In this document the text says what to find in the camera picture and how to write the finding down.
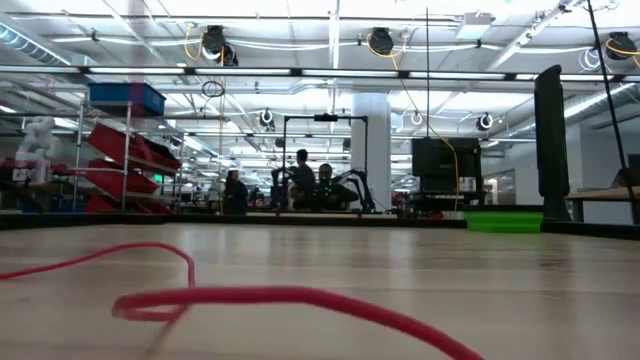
desk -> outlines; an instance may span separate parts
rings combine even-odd
[[[634,186],[633,193],[636,200],[640,197],[640,186]],[[567,200],[573,202],[573,221],[584,222],[584,206],[585,201],[593,202],[629,202],[629,191],[626,187],[580,191],[571,193],[566,197]]]

person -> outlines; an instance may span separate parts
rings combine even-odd
[[[341,184],[331,181],[333,168],[330,164],[322,164],[319,169],[319,184],[316,188],[316,202],[320,209],[343,210],[345,203],[358,200],[358,194]]]
[[[298,167],[295,169],[295,173],[298,178],[298,186],[294,191],[290,191],[290,194],[294,197],[293,208],[296,210],[310,207],[316,187],[316,176],[307,165],[308,157],[309,153],[305,149],[300,149],[296,152]]]
[[[224,186],[222,215],[247,215],[247,187],[240,181],[238,170],[229,170]]]

yellow cable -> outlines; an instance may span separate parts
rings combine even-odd
[[[609,39],[607,40],[607,42],[605,43],[605,45],[607,46],[607,49],[616,52],[618,54],[623,54],[623,55],[640,55],[640,51],[624,51],[624,50],[620,50],[620,49],[616,49],[613,46],[611,46],[611,42],[613,41],[613,39]]]
[[[191,33],[191,26],[187,26],[187,38],[185,39],[185,41],[189,40],[189,34],[190,33]],[[203,38],[204,38],[204,33],[202,33],[202,35],[200,35],[200,42],[198,43],[198,56],[191,55],[191,53],[189,52],[189,44],[187,44],[185,42],[185,44],[184,44],[184,52],[187,54],[189,59],[191,59],[193,61],[200,60],[200,56],[202,56],[202,39]]]
[[[396,58],[395,56],[391,57],[391,61],[393,62],[393,67],[396,69],[396,71],[398,71],[398,63],[396,62]],[[402,83],[402,87],[404,88],[404,91],[407,93],[407,96],[409,97],[409,101],[411,101],[411,104],[413,104],[413,107],[416,109],[416,111],[418,112],[418,114],[420,113],[420,109],[418,109],[418,105],[416,105],[415,101],[413,101],[413,98],[411,97],[411,94],[409,93],[409,89],[407,89],[407,85],[404,83],[404,79],[400,79],[400,82]],[[449,143],[449,141],[440,136],[440,134],[438,134],[437,131],[435,131],[435,129],[433,127],[431,127],[431,124],[426,123],[427,126],[429,127],[429,129],[431,131],[433,131],[434,134],[436,134],[437,137],[440,138],[440,140],[442,140],[442,142],[444,142],[449,149],[451,149],[451,151],[453,152],[453,166],[455,168],[455,175],[456,175],[456,199],[454,201],[454,205],[453,205],[453,211],[458,211],[458,197],[460,196],[460,177],[459,177],[459,172],[458,172],[458,154],[456,153],[456,149],[451,145],[451,143]]]
[[[636,55],[640,55],[640,51],[624,51],[624,50],[616,49],[615,47],[611,46],[611,42],[612,41],[613,41],[613,39],[609,39],[605,43],[607,49],[615,52],[616,54],[631,55],[631,58],[633,59],[633,62],[635,62],[636,66],[638,68],[640,68],[640,61],[638,61],[638,58],[636,58]]]

red cable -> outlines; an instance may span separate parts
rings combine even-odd
[[[163,243],[133,243],[100,250],[77,259],[0,274],[0,280],[56,270],[76,265],[115,251],[133,248],[161,248],[175,253],[187,262],[189,288],[167,289],[140,294],[125,295],[113,305],[115,317],[134,321],[167,322],[165,332],[174,325],[193,304],[265,304],[304,303],[349,314],[416,337],[457,360],[481,360],[482,357],[447,334],[392,310],[324,290],[296,286],[260,287],[195,287],[193,259],[180,249]],[[162,305],[177,305],[168,312],[141,310]]]

box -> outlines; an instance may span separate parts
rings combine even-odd
[[[91,106],[113,116],[127,116],[129,103],[133,117],[164,116],[165,100],[162,94],[145,83],[89,84]]]

